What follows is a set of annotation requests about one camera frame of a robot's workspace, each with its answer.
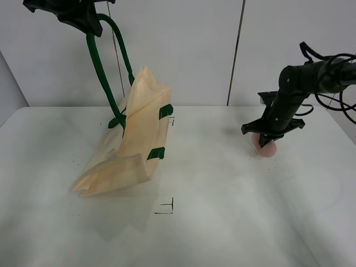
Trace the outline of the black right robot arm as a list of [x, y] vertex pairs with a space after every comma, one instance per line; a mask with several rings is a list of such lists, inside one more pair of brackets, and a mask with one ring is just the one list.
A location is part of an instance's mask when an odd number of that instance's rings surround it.
[[259, 134], [259, 145], [263, 147], [305, 126], [304, 121], [295, 116], [310, 95], [341, 93], [350, 85], [355, 85], [355, 63], [340, 58], [287, 66], [279, 76], [278, 91], [258, 93], [266, 105], [261, 118], [242, 125], [241, 131]]

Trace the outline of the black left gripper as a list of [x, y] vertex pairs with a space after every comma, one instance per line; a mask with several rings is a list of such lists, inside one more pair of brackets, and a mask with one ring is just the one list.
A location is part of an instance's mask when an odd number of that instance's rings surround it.
[[97, 0], [24, 0], [23, 5], [32, 13], [36, 10], [53, 13], [60, 22], [85, 34], [101, 37], [101, 21], [107, 22], [113, 30], [116, 29], [116, 24], [109, 16], [96, 12], [96, 2]]

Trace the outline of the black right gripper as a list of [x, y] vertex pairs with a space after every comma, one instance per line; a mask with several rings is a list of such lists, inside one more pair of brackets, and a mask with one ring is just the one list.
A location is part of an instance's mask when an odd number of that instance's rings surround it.
[[305, 122], [294, 118], [298, 108], [305, 100], [305, 94], [297, 93], [287, 95], [278, 91], [259, 92], [263, 103], [266, 105], [261, 118], [244, 124], [241, 127], [243, 134], [254, 132], [260, 134], [259, 145], [264, 147], [271, 141], [271, 137], [278, 139], [286, 133], [303, 128]]

